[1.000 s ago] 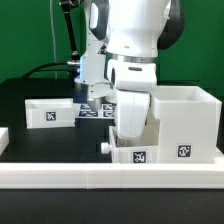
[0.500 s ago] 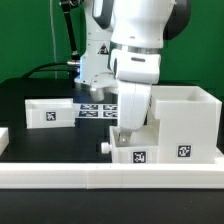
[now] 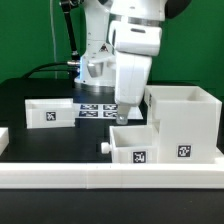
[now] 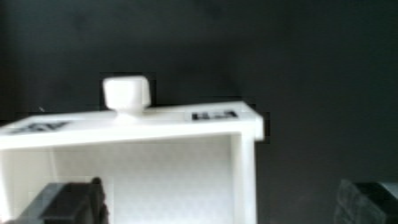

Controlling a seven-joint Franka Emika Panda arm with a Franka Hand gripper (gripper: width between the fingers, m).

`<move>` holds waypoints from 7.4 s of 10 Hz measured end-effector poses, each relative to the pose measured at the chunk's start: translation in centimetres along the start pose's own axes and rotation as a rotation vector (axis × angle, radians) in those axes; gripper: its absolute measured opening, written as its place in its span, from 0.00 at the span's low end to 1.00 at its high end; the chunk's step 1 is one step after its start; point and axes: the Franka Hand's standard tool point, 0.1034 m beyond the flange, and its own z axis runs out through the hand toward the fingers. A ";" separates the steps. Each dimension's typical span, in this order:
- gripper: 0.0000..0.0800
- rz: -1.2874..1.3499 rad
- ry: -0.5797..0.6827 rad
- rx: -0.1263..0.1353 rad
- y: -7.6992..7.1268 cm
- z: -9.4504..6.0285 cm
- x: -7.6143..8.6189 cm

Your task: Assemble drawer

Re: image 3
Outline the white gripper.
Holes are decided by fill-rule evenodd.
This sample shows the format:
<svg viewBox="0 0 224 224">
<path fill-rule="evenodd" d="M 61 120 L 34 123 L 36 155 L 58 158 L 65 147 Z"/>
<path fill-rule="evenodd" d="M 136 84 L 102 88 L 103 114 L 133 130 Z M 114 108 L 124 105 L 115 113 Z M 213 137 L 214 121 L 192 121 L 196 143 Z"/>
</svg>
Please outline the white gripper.
<svg viewBox="0 0 224 224">
<path fill-rule="evenodd" d="M 103 75 L 103 67 L 114 69 L 115 95 L 118 105 L 116 122 L 128 123 L 130 107 L 138 106 L 144 94 L 152 57 L 160 51 L 162 29 L 159 26 L 144 26 L 112 21 L 109 28 L 109 43 L 114 53 L 101 51 L 88 60 L 87 68 L 94 78 Z"/>
</svg>

